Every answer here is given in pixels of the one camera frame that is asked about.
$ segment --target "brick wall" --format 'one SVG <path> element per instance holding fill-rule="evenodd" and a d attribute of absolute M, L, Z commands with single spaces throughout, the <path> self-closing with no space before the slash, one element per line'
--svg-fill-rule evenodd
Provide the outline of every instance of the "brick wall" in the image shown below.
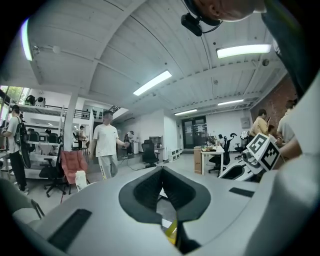
<path fill-rule="evenodd" d="M 270 124 L 278 127 L 280 119 L 286 113 L 286 103 L 288 100 L 297 98 L 296 89 L 289 75 L 286 75 L 281 82 L 254 108 L 251 109 L 253 122 L 258 116 L 260 109 L 265 109 L 271 118 Z"/>

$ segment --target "cardboard box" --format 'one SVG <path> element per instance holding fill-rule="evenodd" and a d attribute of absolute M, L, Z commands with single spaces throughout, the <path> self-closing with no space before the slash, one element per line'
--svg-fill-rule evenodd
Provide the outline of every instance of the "cardboard box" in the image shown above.
<path fill-rule="evenodd" d="M 194 157 L 194 173 L 201 174 L 202 168 L 202 158 L 201 158 L 201 147 L 195 146 L 193 148 L 193 157 Z"/>

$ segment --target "pink chair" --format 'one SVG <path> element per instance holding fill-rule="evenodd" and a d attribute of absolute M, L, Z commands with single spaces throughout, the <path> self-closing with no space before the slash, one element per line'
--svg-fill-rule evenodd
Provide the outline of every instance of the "pink chair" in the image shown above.
<path fill-rule="evenodd" d="M 76 172 L 88 170 L 88 164 L 82 154 L 78 151 L 61 151 L 61 166 L 65 177 L 70 184 L 69 195 L 71 193 L 71 184 L 76 183 Z"/>

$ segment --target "yellow shirt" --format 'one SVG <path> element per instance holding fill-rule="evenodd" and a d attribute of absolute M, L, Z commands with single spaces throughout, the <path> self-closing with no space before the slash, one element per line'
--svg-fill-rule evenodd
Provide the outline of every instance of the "yellow shirt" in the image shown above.
<path fill-rule="evenodd" d="M 263 118 L 259 116 L 256 118 L 256 120 L 253 123 L 253 126 L 250 131 L 250 135 L 255 137 L 258 133 L 262 133 L 268 136 L 268 124 Z"/>

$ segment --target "glass door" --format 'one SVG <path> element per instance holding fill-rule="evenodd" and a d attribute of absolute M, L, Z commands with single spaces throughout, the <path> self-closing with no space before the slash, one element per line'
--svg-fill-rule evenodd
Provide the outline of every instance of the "glass door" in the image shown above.
<path fill-rule="evenodd" d="M 185 149 L 193 149 L 202 146 L 207 141 L 206 117 L 200 116 L 182 120 L 183 146 Z"/>

